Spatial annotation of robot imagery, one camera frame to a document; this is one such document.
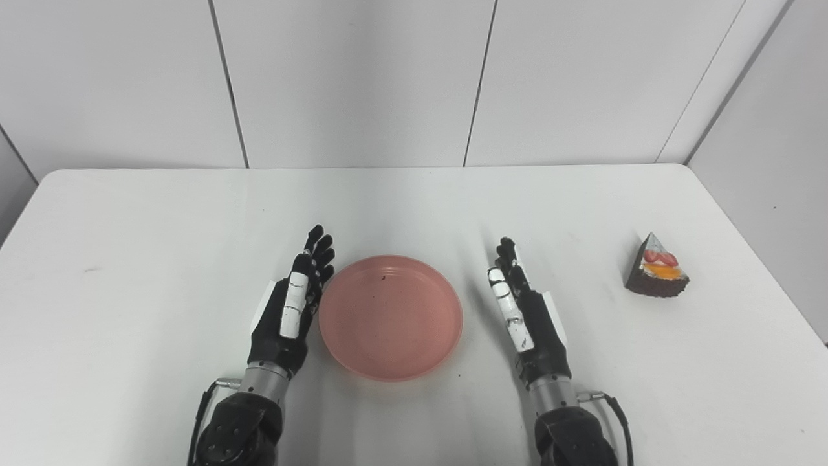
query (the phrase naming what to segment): white wall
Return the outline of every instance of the white wall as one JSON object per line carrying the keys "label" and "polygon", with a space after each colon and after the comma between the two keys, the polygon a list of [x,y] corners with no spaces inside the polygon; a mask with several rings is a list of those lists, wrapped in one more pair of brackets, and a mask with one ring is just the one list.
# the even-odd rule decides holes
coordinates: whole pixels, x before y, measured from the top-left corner
{"label": "white wall", "polygon": [[690,167],[828,341],[826,25],[793,2]]}
{"label": "white wall", "polygon": [[[495,0],[214,1],[252,166],[463,164]],[[498,2],[468,164],[682,161],[782,3]],[[243,167],[210,4],[0,2],[35,175]]]}
{"label": "white wall", "polygon": [[0,245],[34,191],[34,180],[0,131]]}
{"label": "white wall", "polygon": [[469,165],[683,163],[783,3],[500,2]]}
{"label": "white wall", "polygon": [[251,167],[459,166],[493,0],[216,0]]}
{"label": "white wall", "polygon": [[0,122],[38,178],[243,167],[206,0],[3,0]]}

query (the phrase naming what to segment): robotic hand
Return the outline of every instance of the robotic hand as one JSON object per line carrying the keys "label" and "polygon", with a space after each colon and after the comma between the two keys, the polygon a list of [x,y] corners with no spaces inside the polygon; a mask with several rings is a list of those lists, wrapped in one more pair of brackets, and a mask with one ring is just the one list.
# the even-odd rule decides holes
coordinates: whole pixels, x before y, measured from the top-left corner
{"label": "robotic hand", "polygon": [[632,466],[632,442],[618,402],[600,391],[575,393],[566,361],[566,335],[551,296],[532,289],[512,240],[501,239],[497,252],[489,284],[517,350],[520,378],[535,406],[535,446],[541,465],[618,465],[598,419],[578,406],[579,401],[605,399],[621,422],[627,462]]}
{"label": "robotic hand", "polygon": [[[286,279],[275,283],[251,337],[244,378],[218,379],[205,392],[195,418],[187,466],[272,466],[282,435],[282,403],[291,378],[307,356],[305,338],[334,274],[334,240],[317,225]],[[216,386],[237,388],[215,406],[199,439]]]}

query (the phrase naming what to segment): white table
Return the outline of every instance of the white table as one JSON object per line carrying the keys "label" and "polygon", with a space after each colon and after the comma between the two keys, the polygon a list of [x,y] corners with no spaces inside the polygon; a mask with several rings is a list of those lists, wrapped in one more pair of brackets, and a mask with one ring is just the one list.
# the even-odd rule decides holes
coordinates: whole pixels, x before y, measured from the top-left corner
{"label": "white table", "polygon": [[[242,374],[262,290],[317,222],[339,268],[437,268],[463,336],[428,376],[386,384],[340,367],[314,326],[282,464],[537,460],[485,275],[501,235],[552,291],[577,387],[619,398],[639,465],[828,464],[828,351],[673,165],[55,172],[0,250],[3,462],[183,464],[200,393]],[[623,287],[649,231],[691,277],[676,299]]]}

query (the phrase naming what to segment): pink plastic plate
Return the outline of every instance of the pink plastic plate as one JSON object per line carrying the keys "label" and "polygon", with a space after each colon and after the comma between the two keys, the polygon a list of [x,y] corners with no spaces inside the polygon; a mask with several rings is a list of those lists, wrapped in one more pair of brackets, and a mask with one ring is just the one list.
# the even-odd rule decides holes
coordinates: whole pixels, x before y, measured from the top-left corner
{"label": "pink plastic plate", "polygon": [[460,340],[463,312],[449,282],[419,260],[378,255],[328,285],[319,327],[339,363],[378,381],[422,376]]}

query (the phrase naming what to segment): cake slice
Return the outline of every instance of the cake slice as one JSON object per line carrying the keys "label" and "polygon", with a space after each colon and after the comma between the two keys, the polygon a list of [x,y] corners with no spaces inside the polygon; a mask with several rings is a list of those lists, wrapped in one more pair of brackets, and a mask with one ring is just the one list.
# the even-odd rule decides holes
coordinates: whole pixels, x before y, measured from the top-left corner
{"label": "cake slice", "polygon": [[690,278],[653,233],[644,240],[627,279],[627,289],[638,294],[671,298],[684,291]]}

